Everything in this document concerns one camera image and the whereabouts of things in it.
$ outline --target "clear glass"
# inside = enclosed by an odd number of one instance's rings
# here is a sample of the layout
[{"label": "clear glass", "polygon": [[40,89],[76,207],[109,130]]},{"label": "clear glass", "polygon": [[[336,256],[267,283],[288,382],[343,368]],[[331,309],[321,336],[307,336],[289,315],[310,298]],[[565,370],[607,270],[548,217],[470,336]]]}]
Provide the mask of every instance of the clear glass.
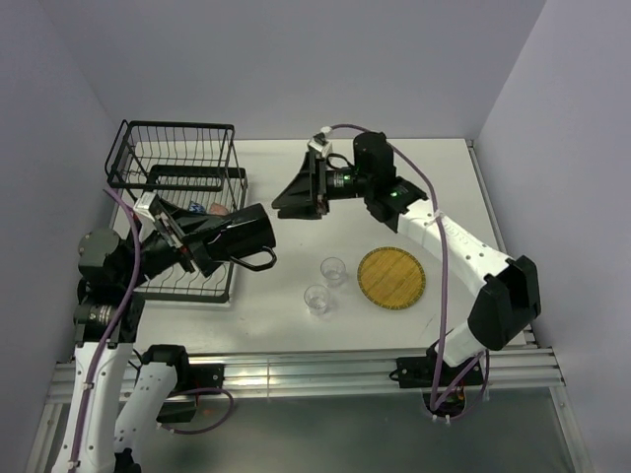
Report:
[{"label": "clear glass", "polygon": [[310,286],[305,291],[305,303],[313,315],[323,315],[328,307],[330,296],[325,286]]},{"label": "clear glass", "polygon": [[336,288],[346,280],[346,265],[339,258],[326,258],[322,261],[319,270],[329,288]]}]

